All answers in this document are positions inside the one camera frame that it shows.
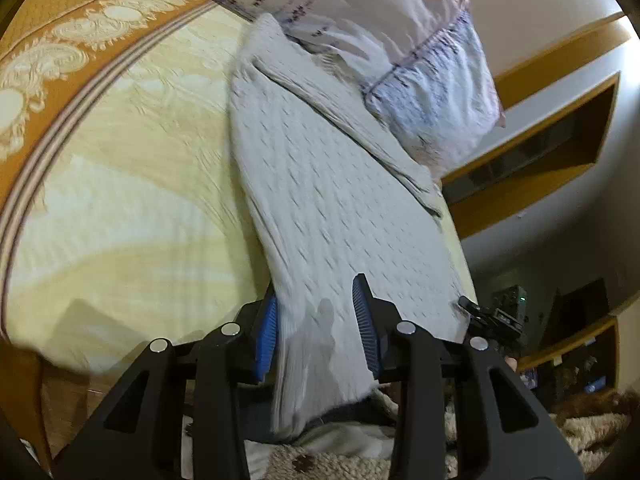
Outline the floral lavender pillow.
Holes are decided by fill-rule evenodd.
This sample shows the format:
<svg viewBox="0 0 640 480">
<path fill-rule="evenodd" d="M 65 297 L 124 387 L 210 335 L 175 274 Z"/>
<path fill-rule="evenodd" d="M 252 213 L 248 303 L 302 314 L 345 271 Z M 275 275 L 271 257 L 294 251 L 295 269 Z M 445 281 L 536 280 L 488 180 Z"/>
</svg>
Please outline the floral lavender pillow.
<svg viewBox="0 0 640 480">
<path fill-rule="evenodd" d="M 441 178 L 474 151 L 503 109 L 469 0 L 215 0 L 346 70 L 370 113 Z"/>
</svg>

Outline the cream cable-knit sweater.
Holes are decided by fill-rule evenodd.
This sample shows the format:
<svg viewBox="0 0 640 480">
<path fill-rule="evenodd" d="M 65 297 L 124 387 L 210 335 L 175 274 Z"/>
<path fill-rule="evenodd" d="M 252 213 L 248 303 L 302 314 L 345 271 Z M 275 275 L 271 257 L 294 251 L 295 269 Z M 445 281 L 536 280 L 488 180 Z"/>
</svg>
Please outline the cream cable-knit sweater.
<svg viewBox="0 0 640 480">
<path fill-rule="evenodd" d="M 278 300 L 273 429 L 295 436 L 373 388 L 352 283 L 433 336 L 462 341 L 464 288 L 430 170 L 366 109 L 356 84 L 263 15 L 231 79 L 233 154 Z"/>
</svg>

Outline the wooden wall shelf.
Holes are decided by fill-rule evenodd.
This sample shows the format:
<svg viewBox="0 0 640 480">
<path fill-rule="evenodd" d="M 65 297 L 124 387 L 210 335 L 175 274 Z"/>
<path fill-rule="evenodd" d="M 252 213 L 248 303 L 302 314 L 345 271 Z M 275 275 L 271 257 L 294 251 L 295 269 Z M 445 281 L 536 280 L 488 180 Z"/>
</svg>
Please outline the wooden wall shelf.
<svg viewBox="0 0 640 480">
<path fill-rule="evenodd" d="M 588 25 L 530 60 L 498 76 L 507 108 L 631 40 L 624 14 Z M 620 90 L 620 72 L 488 153 L 444 177 L 444 192 L 462 240 L 524 211 L 596 166 Z"/>
</svg>

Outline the beige shaggy rug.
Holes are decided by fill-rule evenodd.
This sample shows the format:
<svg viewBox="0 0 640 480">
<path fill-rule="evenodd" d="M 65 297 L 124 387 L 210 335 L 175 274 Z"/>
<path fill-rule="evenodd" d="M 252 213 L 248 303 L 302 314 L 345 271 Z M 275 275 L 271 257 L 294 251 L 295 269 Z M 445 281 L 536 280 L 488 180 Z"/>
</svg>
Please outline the beige shaggy rug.
<svg viewBox="0 0 640 480">
<path fill-rule="evenodd" d="M 595 471 L 639 409 L 639 393 L 616 390 L 583 393 L 552 408 L 550 417 L 578 457 L 582 470 Z M 395 429 L 360 422 L 330 422 L 291 444 L 248 442 L 253 479 L 386 479 Z"/>
</svg>

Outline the yellow patterned bedspread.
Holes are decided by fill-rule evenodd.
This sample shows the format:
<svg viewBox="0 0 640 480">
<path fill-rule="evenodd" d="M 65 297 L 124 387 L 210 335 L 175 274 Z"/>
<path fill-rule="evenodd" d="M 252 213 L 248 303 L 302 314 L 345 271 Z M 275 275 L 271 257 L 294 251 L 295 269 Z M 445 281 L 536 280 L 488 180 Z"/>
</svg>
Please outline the yellow patterned bedspread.
<svg viewBox="0 0 640 480">
<path fill-rule="evenodd" d="M 276 296 L 229 127 L 246 27 L 206 0 L 88 0 L 1 59 L 1 315 L 116 382 Z"/>
</svg>

